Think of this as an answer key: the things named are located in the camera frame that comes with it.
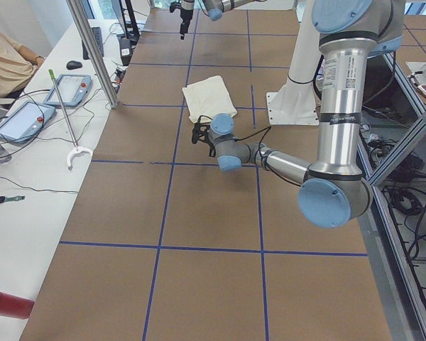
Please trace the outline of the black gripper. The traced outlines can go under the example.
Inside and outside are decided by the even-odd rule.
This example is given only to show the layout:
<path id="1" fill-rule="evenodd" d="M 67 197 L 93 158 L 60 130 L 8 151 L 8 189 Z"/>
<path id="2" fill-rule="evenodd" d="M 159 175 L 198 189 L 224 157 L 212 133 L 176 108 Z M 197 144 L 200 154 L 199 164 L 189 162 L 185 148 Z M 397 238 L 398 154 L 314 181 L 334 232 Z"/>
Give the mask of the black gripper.
<path id="1" fill-rule="evenodd" d="M 186 34 L 194 12 L 194 1 L 172 1 L 169 7 L 170 13 L 173 13 L 176 9 L 180 10 L 180 18 L 182 19 L 182 23 L 180 24 L 180 34 Z"/>
<path id="2" fill-rule="evenodd" d="M 209 124 L 204 124 L 201 122 L 201 119 L 198 119 L 197 122 L 194 123 L 194 127 L 192 129 L 192 144 L 197 144 L 198 142 L 202 142 L 209 146 L 209 157 L 216 156 L 216 149 L 214 147 L 213 142 L 209 138 Z"/>

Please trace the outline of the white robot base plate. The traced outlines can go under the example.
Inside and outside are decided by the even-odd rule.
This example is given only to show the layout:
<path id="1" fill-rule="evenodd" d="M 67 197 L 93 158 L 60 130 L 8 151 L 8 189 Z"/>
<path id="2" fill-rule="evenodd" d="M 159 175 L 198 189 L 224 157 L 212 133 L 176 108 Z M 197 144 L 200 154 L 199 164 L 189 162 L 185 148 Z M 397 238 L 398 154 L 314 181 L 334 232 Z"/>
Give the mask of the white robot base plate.
<path id="1" fill-rule="evenodd" d="M 312 23 L 314 1 L 303 11 L 286 83 L 267 96 L 268 118 L 272 125 L 319 124 L 313 83 L 322 56 L 320 34 Z"/>

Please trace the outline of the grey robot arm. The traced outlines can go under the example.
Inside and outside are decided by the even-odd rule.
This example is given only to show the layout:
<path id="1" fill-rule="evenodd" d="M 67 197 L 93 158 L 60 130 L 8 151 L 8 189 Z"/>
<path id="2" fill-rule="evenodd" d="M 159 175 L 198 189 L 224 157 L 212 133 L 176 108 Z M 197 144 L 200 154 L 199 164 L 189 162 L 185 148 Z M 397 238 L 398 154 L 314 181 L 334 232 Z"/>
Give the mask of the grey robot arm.
<path id="1" fill-rule="evenodd" d="M 391 53 L 402 41 L 403 1 L 311 1 L 304 10 L 297 45 L 314 60 L 304 64 L 301 85 L 323 74 L 317 159 L 310 163 L 235 137 L 225 113 L 203 114 L 192 142 L 203 142 L 222 171 L 252 163 L 299 186 L 301 213 L 323 228 L 340 227 L 372 203 L 370 185 L 356 165 L 369 57 Z"/>
<path id="2" fill-rule="evenodd" d="M 218 21 L 223 13 L 231 11 L 240 6 L 244 6 L 253 2 L 253 0 L 204 0 L 199 1 L 200 9 L 212 21 Z M 170 3 L 169 12 L 173 13 L 176 10 L 180 11 L 180 39 L 185 38 L 185 34 L 189 31 L 190 22 L 193 18 L 195 9 L 195 0 L 173 1 Z"/>

